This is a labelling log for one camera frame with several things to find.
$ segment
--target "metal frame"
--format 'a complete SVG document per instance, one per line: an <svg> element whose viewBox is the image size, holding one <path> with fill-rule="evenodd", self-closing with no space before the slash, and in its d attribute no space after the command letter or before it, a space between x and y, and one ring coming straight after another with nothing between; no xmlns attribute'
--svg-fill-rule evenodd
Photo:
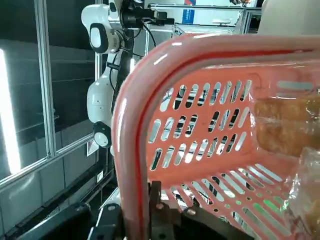
<svg viewBox="0 0 320 240"><path fill-rule="evenodd" d="M95 4L103 4L103 0L95 0ZM97 81L102 75L102 54L94 53L94 80Z"/></svg>
<svg viewBox="0 0 320 240"><path fill-rule="evenodd" d="M34 0L34 11L38 41L46 154L48 157L54 157L57 147L46 0Z"/></svg>
<svg viewBox="0 0 320 240"><path fill-rule="evenodd" d="M214 5L184 5L184 4L162 4L162 3L150 3L148 5L149 8L152 10L168 10L168 9L183 9L183 10L222 10L222 11L242 11L242 20L241 20L241 26L240 26L240 33L246 34L249 31L250 26L250 19L252 14L261 14L261 7L243 7L243 6L214 6ZM172 26L172 34L171 37L173 38L175 36L176 31L176 23ZM168 32L167 30L160 30L157 29L158 32ZM149 52L149 38L150 34L148 31L146 31L145 34L145 55Z"/></svg>

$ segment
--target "black cable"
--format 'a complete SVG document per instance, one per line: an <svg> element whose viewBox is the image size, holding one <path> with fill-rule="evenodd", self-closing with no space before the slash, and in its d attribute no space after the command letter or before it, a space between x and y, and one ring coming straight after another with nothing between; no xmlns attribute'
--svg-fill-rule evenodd
<svg viewBox="0 0 320 240"><path fill-rule="evenodd" d="M125 36L127 39L135 39L136 37L139 36L140 33L141 33L141 28L139 29L139 32L138 32L136 35L134 35L134 36L128 36L125 31L123 32L124 36Z"/></svg>
<svg viewBox="0 0 320 240"><path fill-rule="evenodd" d="M147 26L146 26L145 24L143 24L143 26L144 26L145 30L147 30L147 31L148 31L148 33L150 34L150 36L151 36L151 38L152 38L152 41L153 41L153 45L154 45L154 47L156 47L156 46L157 46L157 44L156 44L156 40L155 40L155 38L154 38L154 36L153 36L152 32L150 31L150 29L149 29L149 28L147 28Z"/></svg>
<svg viewBox="0 0 320 240"><path fill-rule="evenodd" d="M138 37L139 36L139 34L141 33L141 28L139 29L139 32L135 35L135 36L133 36L133 39L135 39L136 37Z"/></svg>
<svg viewBox="0 0 320 240"><path fill-rule="evenodd" d="M144 56L139 55L139 54L136 54L136 53L134 53L134 52L130 52L130 50L124 48L123 46L121 46L120 49L123 50L123 51L125 51L125 52L127 52L127 53L129 53L129 54L135 55L135 56L137 56L137 57L140 57L140 58L143 58L143 57L144 57Z"/></svg>
<svg viewBox="0 0 320 240"><path fill-rule="evenodd" d="M112 64L113 64L113 65L115 64L117 55L118 55L118 53L114 56L114 59L113 59L113 61L112 61ZM116 92L116 89L115 89L115 87L114 87L114 85L112 84L112 81L111 81L111 72L112 72L113 68L112 68L112 67L109 67L109 68L110 68L110 72L109 72L109 82L110 82L110 85L111 85L113 91Z"/></svg>

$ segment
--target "plastic bag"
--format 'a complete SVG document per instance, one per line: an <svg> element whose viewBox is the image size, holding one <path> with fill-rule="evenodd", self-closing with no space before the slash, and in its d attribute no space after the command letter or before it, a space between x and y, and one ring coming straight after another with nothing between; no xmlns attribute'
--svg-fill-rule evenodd
<svg viewBox="0 0 320 240"><path fill-rule="evenodd" d="M320 239L320 151L304 148L289 182L292 187L281 208L287 227L299 239Z"/></svg>
<svg viewBox="0 0 320 240"><path fill-rule="evenodd" d="M259 99L254 115L260 148L297 158L304 147L320 149L320 95Z"/></svg>

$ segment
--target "red shopping basket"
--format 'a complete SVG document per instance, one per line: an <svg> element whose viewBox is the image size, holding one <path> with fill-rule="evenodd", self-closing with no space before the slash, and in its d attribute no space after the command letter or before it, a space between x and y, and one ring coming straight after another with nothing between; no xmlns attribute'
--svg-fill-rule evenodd
<svg viewBox="0 0 320 240"><path fill-rule="evenodd" d="M253 237L294 237L279 209L297 160L257 147L252 109L257 97L319 85L319 48L319 37L184 35L144 57L112 122L128 236L147 237L148 178L162 182L171 206L196 199Z"/></svg>

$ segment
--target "aluminum rail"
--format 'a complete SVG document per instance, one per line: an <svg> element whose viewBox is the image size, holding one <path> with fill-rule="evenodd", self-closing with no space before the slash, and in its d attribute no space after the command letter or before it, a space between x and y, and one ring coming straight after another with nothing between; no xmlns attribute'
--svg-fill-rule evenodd
<svg viewBox="0 0 320 240"><path fill-rule="evenodd" d="M103 4L103 0L95 0L95 4ZM102 54L94 53L94 80L97 81L102 75Z"/></svg>
<svg viewBox="0 0 320 240"><path fill-rule="evenodd" d="M54 157L57 147L46 0L34 0L34 11L38 41L46 155L47 157Z"/></svg>
<svg viewBox="0 0 320 240"><path fill-rule="evenodd" d="M153 10L168 9L192 9L192 10L223 10L223 11L261 11L261 7L243 7L243 6L215 6L215 5L184 5L184 4L162 4L150 3L148 8Z"/></svg>
<svg viewBox="0 0 320 240"><path fill-rule="evenodd" d="M150 24L147 24L146 27L150 30ZM145 56L149 52L149 40L150 40L150 33L149 33L149 31L146 30L145 31L145 49L144 49L144 55Z"/></svg>
<svg viewBox="0 0 320 240"><path fill-rule="evenodd" d="M94 139L93 133L90 133L89 135L86 135L77 141L59 149L56 152L56 155L54 157L44 157L40 159L39 161L23 168L20 172L16 174L12 174L2 180L0 180L0 193L2 193L4 190L11 187L13 184L15 184L16 181L22 179L23 177L27 176L28 174L35 173L40 171L41 169L47 167L48 165L54 163L55 161L63 158L64 156L68 155L69 153L73 152L74 150L82 147L84 144L86 144L88 141L91 141Z"/></svg>

